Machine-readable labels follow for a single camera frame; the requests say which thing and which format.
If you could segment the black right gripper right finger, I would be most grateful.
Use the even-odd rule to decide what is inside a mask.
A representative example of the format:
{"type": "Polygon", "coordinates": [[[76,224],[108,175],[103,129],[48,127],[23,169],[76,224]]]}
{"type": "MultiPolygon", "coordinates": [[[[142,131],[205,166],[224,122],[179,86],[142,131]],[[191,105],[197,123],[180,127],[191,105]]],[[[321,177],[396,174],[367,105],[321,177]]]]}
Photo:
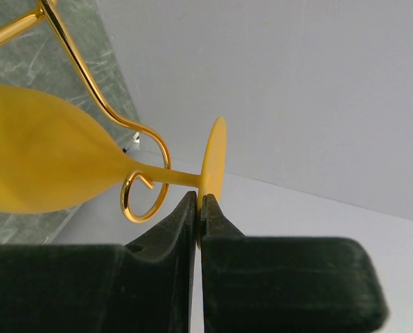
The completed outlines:
{"type": "Polygon", "coordinates": [[[202,199],[206,332],[375,332],[389,309],[375,267],[344,237],[249,237],[202,199]]]}

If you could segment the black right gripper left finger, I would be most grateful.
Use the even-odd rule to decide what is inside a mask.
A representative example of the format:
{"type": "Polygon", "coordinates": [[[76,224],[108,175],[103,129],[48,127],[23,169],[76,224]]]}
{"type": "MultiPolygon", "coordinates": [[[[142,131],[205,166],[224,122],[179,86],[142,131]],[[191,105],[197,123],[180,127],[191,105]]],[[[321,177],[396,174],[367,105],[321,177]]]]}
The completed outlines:
{"type": "Polygon", "coordinates": [[[188,332],[196,201],[125,245],[0,245],[0,332],[188,332]]]}

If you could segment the orange plastic wine glass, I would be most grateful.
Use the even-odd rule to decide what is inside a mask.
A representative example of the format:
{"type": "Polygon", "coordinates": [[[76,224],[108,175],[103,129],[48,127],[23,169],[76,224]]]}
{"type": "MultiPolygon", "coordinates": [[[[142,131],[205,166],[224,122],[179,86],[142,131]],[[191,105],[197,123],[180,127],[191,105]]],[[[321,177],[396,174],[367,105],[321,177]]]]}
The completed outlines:
{"type": "Polygon", "coordinates": [[[168,185],[219,197],[227,127],[218,118],[200,174],[128,157],[89,114],[54,95],[0,83],[0,212],[49,213],[83,204],[121,184],[120,206],[133,223],[149,221],[168,185]]]}

